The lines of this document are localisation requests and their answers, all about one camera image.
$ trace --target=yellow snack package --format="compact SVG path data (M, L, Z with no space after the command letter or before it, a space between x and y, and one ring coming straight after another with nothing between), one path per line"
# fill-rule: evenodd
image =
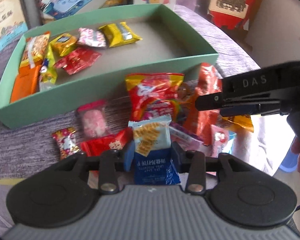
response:
M21 58L20 68L32 69L42 65L44 54L50 38L50 32L26 39L26 47Z
M56 61L52 52L52 48L51 45L49 44L46 57L43 60L42 67L40 69L40 77L39 77L40 91L52 88L53 85L56 83L58 74L55 67L53 66L55 62Z
M102 30L104 35L107 37L110 48L142 40L140 36L136 35L128 27L126 22L107 24L101 26L99 29Z
M69 33L64 33L51 41L50 44L60 57L64 57L76 49L76 42L76 37Z
M245 128L249 132L254 132L254 127L250 115L236 115L231 117L222 117L222 119L237 124L242 128Z

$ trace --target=hello kitty candy wrapper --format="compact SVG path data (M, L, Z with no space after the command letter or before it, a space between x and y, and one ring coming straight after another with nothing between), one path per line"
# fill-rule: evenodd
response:
M74 127L63 128L52 133L60 149L60 160L80 151L76 144Z

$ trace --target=metal screw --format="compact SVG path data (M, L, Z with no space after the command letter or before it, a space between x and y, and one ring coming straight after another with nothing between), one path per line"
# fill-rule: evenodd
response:
M103 191L113 192L117 189L117 186L115 184L112 184L112 183L105 183L105 184L101 185L101 189Z
M190 184L188 190L195 193L200 193L203 191L203 186L200 184Z

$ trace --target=wall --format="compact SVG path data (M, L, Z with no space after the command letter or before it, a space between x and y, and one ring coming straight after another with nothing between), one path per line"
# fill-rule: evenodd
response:
M263 0L246 42L260 67L300 60L300 1Z

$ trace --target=orange snack bag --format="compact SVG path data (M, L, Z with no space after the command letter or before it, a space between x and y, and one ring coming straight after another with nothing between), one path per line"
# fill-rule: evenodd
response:
M23 68L23 71L18 74L14 82L10 103L32 95L36 92L40 69L41 65L38 65L34 68Z
M210 126L211 124L216 124L219 110L198 111L195 108L194 102L199 96L221 92L221 85L221 79L216 77L216 69L208 63L202 63L198 86L194 90L190 112L183 127L200 136L204 145L211 145Z

